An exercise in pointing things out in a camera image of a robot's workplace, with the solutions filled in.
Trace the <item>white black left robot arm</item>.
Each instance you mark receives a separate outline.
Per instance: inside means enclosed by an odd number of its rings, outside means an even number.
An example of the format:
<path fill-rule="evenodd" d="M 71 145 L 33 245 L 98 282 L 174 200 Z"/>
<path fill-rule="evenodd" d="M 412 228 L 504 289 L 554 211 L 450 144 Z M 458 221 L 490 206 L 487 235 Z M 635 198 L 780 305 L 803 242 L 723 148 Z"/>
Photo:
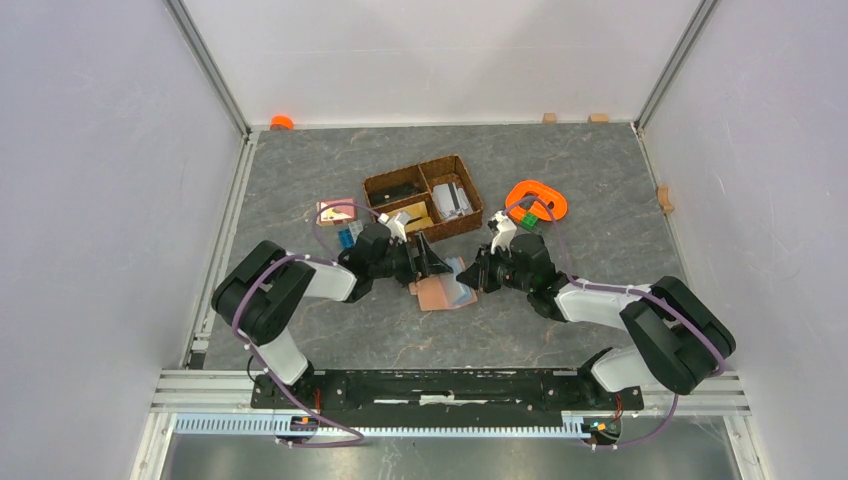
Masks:
<path fill-rule="evenodd" d="M 314 381 L 305 374 L 310 362 L 288 331 L 303 299 L 354 303 L 377 279 L 408 286 L 452 271 L 423 233 L 407 241 L 390 227 L 372 223 L 335 261 L 291 253 L 269 240 L 260 242 L 215 288 L 210 306 L 278 379 L 278 397 L 297 408 L 314 394 Z"/>

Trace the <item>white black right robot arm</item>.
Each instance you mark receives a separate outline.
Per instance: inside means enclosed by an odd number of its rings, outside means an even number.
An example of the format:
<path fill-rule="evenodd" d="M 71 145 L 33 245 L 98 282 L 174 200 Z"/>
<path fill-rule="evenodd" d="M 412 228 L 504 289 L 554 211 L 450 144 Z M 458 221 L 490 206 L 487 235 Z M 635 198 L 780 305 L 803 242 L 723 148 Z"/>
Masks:
<path fill-rule="evenodd" d="M 736 350 L 731 332 L 679 278 L 620 286 L 571 277 L 557 269 L 539 235 L 521 234 L 508 247 L 481 246 L 457 280 L 482 293 L 521 291 L 534 311 L 550 320 L 628 333 L 631 346 L 604 350 L 583 366 L 589 374 L 579 378 L 577 392 L 591 408 L 606 406 L 619 391 L 652 382 L 688 395 L 706 378 L 721 374 Z"/>

